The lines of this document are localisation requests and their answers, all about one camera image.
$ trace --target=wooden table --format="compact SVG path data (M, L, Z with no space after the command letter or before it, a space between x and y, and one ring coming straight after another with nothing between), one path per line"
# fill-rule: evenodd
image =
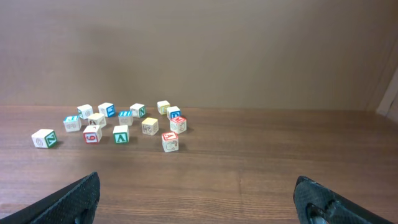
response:
M398 222L398 127L383 117L182 108L188 131L178 152L164 153L169 121L148 112L159 119L155 136L135 119L130 143L115 145L113 117L100 144L87 145L87 121L79 132L63 127L75 107L0 106L0 218L97 171L95 223L298 223L299 175ZM34 147L40 128L55 130L55 148Z

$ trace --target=cream-colored block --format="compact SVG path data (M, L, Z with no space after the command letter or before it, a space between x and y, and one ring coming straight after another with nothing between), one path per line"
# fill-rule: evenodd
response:
M181 110L178 108L178 106L171 106L166 109L167 111L167 118L172 119L178 116L181 116Z
M67 132L80 131L81 121L78 115L67 116L63 120L63 125L65 126L65 130L67 130Z
M103 103L98 106L99 113L105 115L107 118L116 114L113 103Z
M32 135L33 144L39 148L51 148L57 143L58 139L52 129L40 129Z
M178 150L178 135L176 133L163 133L162 146L165 152L173 152Z
M106 126L106 118L104 114L95 113L88 117L88 125L99 125L100 128Z
M131 111L120 111L119 113L119 124L131 126L133 122Z
M102 138L102 130L99 125L89 125L83 131L83 137L87 144L99 143Z
M170 107L170 103L167 100L157 102L157 111L161 115L167 113L167 108Z
M116 144L129 143L130 140L129 126L127 125L115 126L113 129L113 138Z
M87 119L90 115L94 113L93 107L90 105L82 105L77 107L77 112L81 119Z
M132 112L132 116L135 118L141 118L147 113L145 105L140 103L134 103L130 106L130 110Z
M180 134L187 130L187 119L183 117L175 117L170 120L170 130Z
M159 124L155 118L147 118L142 123L142 133L154 135L159 130Z

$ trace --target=block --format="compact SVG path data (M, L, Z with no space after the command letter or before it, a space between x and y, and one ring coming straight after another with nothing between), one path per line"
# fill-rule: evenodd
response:
M167 118L172 119L177 116L181 116L181 110L178 108L178 106L172 106L166 109L167 111Z
M113 129L114 142L116 144L127 144L130 140L129 126L120 125Z
M99 128L106 126L106 118L104 114L95 113L90 115L88 118L88 125L99 125Z
M163 133L162 145L165 152L172 152L178 150L178 135L176 133Z
M132 112L131 111L120 111L119 113L119 124L120 125L132 125Z
M187 130L187 119L183 117L175 117L170 120L170 130L180 134Z
M102 138L102 130L99 125L89 125L83 131L83 137L87 144L97 144Z
M77 107L77 112L81 119L87 119L90 115L94 113L93 107L90 105L83 105Z
M170 103L167 102L167 100L157 102L157 111L159 111L161 115L167 113L168 107L170 107Z
M142 133L154 135L159 130L159 124L155 118L147 118L142 123Z
M134 103L132 106L130 106L130 110L132 112L132 116L135 118L141 118L147 113L145 105L140 103Z
M63 120L63 125L65 126L67 132L80 131L81 121L78 115L67 116Z
M113 103L103 103L98 106L98 111L104 114L107 118L110 118L116 114Z
M52 129L40 129L32 135L33 144L38 148L51 148L57 143L58 139Z

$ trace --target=brown wooden surface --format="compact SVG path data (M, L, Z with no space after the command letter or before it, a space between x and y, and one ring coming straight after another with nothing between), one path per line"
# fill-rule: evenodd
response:
M186 109L180 151L164 153L169 130L130 128L115 145L117 117L99 145L66 133L73 107L0 106L0 218L98 171L95 223L298 223L295 181L306 175L398 222L398 128L364 112ZM30 135L54 129L58 146L36 149Z

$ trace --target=toy block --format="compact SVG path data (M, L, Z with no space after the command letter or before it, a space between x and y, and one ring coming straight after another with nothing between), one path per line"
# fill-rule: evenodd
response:
M114 142L116 144L127 144L130 140L129 126L120 125L113 129Z
M119 124L120 125L132 125L132 112L131 111L120 111L119 113Z
M40 129L32 135L33 144L39 148L51 148L57 143L58 139L52 129Z
M154 135L159 130L159 124L155 118L147 118L142 123L142 133Z
M166 109L167 111L167 118L172 119L177 116L181 116L181 110L178 108L178 106L172 106Z
M167 100L157 102L157 111L159 111L161 115L167 113L168 107L170 107L170 103L167 102Z
M87 144L99 143L102 138L102 130L99 125L89 125L83 131L83 137Z
M104 114L107 118L110 118L116 114L113 103L103 103L98 106L98 111Z
M67 116L63 120L63 125L65 126L65 129L67 130L67 132L80 131L81 121L80 121L79 116L77 116L77 115Z
M180 134L187 130L187 119L183 117L175 117L170 120L170 130Z
M178 135L176 133L163 133L162 145L165 152L178 150Z
M130 106L130 110L132 112L132 116L135 118L141 118L147 113L145 105L140 103L134 103L132 106Z
M90 105L83 105L77 107L77 112L81 119L87 119L90 115L94 113L93 107Z
M99 128L103 128L106 126L105 115L101 113L92 114L87 119L88 119L88 125L99 125Z

